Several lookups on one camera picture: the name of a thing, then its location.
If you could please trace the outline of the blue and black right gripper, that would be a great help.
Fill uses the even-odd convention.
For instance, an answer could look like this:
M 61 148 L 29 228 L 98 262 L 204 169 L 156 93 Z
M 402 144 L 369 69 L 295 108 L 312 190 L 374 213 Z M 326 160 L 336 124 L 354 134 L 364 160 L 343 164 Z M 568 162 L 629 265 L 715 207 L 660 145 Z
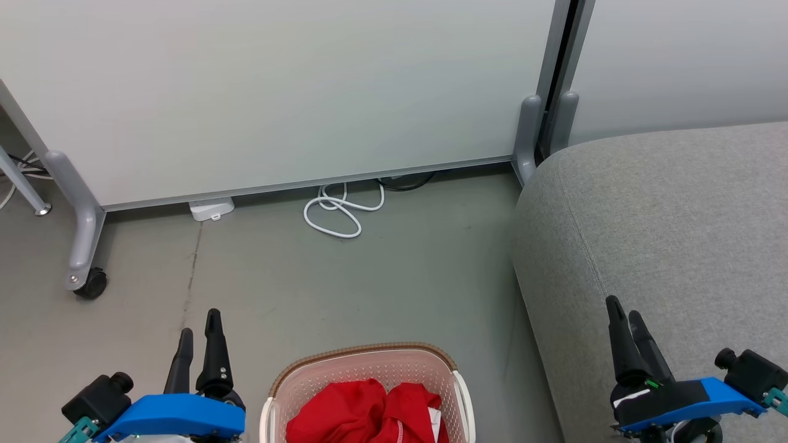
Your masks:
M 759 418 L 766 413 L 718 378 L 675 382 L 641 313 L 633 309 L 627 317 L 614 295 L 606 297 L 606 306 L 616 383 L 626 388 L 646 383 L 645 389 L 611 403 L 612 427 L 623 437 L 639 443 L 723 443 L 724 415 Z

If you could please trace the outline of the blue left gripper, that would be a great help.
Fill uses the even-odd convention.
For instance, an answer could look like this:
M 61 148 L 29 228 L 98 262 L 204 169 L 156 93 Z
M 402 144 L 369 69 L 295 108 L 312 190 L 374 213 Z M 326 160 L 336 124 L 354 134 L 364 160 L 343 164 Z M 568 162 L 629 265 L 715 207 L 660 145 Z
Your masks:
M 129 436 L 166 435 L 232 439 L 244 434 L 245 410 L 210 399 L 225 398 L 234 388 L 219 309 L 209 309 L 204 334 L 206 349 L 203 369 L 195 383 L 195 389 L 203 396 L 188 394 L 191 392 L 193 331 L 191 328 L 183 328 L 169 367 L 164 394 L 143 396 L 135 401 L 120 418 L 108 426 L 108 437 L 116 441 Z

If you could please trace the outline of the plain red garment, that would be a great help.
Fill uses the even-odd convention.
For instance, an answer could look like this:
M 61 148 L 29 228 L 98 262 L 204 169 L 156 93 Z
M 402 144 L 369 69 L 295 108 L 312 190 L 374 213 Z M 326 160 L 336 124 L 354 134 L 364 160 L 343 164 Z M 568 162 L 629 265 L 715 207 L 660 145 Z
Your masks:
M 371 443 L 382 427 L 387 392 L 368 379 L 330 383 L 287 423 L 287 443 Z

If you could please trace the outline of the red garment with white lining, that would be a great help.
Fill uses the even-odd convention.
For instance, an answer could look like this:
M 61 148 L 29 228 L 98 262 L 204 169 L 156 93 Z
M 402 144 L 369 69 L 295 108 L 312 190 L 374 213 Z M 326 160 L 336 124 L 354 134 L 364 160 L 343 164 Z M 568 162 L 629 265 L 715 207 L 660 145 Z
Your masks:
M 369 443 L 434 443 L 428 407 L 441 410 L 442 398 L 422 384 L 402 383 L 388 392 L 380 429 Z M 450 443 L 441 413 L 438 443 Z

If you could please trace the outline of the grey fabric sofa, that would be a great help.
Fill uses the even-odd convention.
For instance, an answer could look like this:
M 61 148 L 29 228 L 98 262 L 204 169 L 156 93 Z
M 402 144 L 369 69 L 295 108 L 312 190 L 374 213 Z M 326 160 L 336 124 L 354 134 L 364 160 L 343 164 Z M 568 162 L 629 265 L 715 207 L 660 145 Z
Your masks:
M 567 148 L 515 210 L 513 263 L 564 443 L 625 443 L 605 298 L 639 311 L 678 380 L 751 349 L 788 370 L 788 122 Z

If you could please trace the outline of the black caster wheel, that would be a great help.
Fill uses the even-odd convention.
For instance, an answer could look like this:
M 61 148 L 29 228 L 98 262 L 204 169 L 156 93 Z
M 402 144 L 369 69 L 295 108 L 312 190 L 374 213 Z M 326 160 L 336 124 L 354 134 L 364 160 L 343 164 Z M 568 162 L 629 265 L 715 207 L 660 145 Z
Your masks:
M 108 282 L 104 269 L 94 267 L 89 270 L 85 284 L 81 288 L 73 290 L 73 293 L 85 300 L 95 300 L 104 293 Z

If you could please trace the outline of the teal connector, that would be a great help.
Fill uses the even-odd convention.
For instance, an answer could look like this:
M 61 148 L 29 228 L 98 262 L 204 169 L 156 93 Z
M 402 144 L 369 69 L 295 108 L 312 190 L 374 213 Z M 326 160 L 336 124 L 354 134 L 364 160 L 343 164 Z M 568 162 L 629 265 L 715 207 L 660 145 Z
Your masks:
M 777 387 L 770 389 L 763 395 L 763 403 L 766 404 L 769 409 L 774 409 L 779 412 L 779 414 L 788 418 L 788 394 L 783 390 Z
M 82 416 L 58 443 L 90 443 L 100 429 L 98 420 Z

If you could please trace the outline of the white power adapter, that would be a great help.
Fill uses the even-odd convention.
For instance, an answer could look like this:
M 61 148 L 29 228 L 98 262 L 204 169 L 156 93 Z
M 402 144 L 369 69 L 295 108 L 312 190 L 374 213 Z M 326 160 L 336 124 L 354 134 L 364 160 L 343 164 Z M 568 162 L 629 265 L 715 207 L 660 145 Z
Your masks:
M 192 217 L 197 222 L 220 220 L 223 215 L 229 214 L 235 209 L 231 197 L 190 201 L 188 206 Z

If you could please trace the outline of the pink plastic laundry basket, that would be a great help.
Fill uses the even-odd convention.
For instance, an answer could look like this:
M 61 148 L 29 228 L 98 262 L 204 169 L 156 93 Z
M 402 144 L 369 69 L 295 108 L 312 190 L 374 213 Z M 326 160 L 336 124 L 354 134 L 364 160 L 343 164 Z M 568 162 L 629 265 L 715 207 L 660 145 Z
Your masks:
M 424 385 L 441 396 L 449 443 L 476 443 L 475 411 L 464 377 L 448 353 L 422 342 L 342 348 L 299 359 L 279 373 L 260 414 L 259 443 L 285 443 L 286 423 L 330 383 L 379 381 L 386 390 Z

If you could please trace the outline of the long grey partition foot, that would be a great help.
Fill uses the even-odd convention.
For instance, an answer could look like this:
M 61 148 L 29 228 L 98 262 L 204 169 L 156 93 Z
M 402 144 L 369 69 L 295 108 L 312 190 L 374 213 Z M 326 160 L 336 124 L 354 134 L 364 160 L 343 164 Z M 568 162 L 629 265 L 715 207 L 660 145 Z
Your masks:
M 48 171 L 74 210 L 76 229 L 71 245 L 65 288 L 81 288 L 93 266 L 106 211 L 96 200 L 85 181 L 65 153 L 50 150 L 44 156 Z

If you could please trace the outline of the grey metal table leg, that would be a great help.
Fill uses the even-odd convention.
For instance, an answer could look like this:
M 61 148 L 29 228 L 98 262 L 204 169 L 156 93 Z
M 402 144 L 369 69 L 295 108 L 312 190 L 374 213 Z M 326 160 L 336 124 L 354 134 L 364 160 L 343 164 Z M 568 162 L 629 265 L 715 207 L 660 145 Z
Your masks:
M 25 170 L 20 168 L 20 164 L 28 165 L 34 175 L 47 174 L 45 168 L 42 166 L 37 167 L 27 162 L 27 157 L 23 159 L 12 159 L 6 150 L 0 145 L 0 171 L 11 181 L 12 189 L 9 191 L 5 199 L 0 202 L 0 209 L 3 209 L 15 191 L 19 191 L 27 203 L 33 208 L 35 216 L 45 216 L 50 213 L 52 206 L 43 201 L 41 196 L 32 187 L 25 176 Z

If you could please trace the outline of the white partition panel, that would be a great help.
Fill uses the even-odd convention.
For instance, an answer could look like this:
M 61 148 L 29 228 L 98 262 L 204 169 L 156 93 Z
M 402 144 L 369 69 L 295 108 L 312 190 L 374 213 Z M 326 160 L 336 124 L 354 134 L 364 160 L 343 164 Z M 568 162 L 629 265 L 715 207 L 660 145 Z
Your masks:
M 594 0 L 569 145 L 788 121 L 788 0 Z
M 98 203 L 503 159 L 555 0 L 0 0 L 0 81 Z

